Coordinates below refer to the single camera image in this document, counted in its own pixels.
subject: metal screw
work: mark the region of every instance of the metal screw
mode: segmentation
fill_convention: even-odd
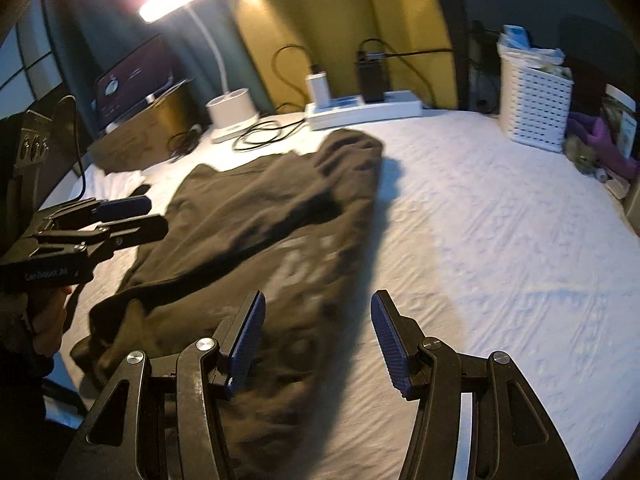
[[[505,354],[505,352],[496,352],[494,354],[494,361],[499,365],[508,365],[511,361],[511,358],[508,354]]]
[[[140,350],[134,350],[127,356],[127,363],[130,365],[137,365],[144,358],[145,355]]]
[[[426,337],[422,342],[422,346],[424,346],[427,350],[439,350],[442,346],[442,343],[439,339],[434,337]]]
[[[213,341],[212,338],[205,337],[196,343],[196,348],[201,352],[206,352],[207,350],[211,350],[215,345],[216,342]]]

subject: yellow wall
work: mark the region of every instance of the yellow wall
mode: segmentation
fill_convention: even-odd
[[[273,53],[287,43],[309,48],[327,70],[335,96],[358,92],[355,53],[366,38],[380,37],[398,50],[450,48],[438,0],[229,0],[238,27],[275,105],[300,102],[271,69]],[[415,56],[409,61],[430,80],[439,107],[457,105],[451,54]],[[399,61],[390,60],[394,88],[410,88],[426,102],[424,84]],[[305,56],[287,50],[279,57],[282,74],[306,89]]]

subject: purple cloth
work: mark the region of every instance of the purple cloth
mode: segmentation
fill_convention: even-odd
[[[627,160],[620,153],[603,118],[570,112],[566,133],[576,135],[587,146],[591,146],[598,154],[598,160],[623,178],[634,180],[638,175],[640,164],[632,158]]]

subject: person's hand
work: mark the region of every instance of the person's hand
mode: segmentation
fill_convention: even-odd
[[[30,301],[37,313],[31,323],[36,354],[53,357],[60,350],[62,327],[66,319],[65,301],[69,294],[70,286],[30,294]]]

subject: lamp base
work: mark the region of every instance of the lamp base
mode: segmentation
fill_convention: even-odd
[[[207,111],[212,122],[207,134],[214,143],[239,137],[260,118],[246,88],[216,97],[207,104]]]
[[[255,114],[254,117],[247,119],[238,124],[234,124],[233,126],[229,126],[228,128],[216,128],[215,126],[211,126],[207,130],[207,135],[213,144],[219,144],[220,142],[225,142],[226,140],[235,139],[236,137],[240,137],[245,131],[247,131],[251,126],[258,122],[260,118],[260,114]]]

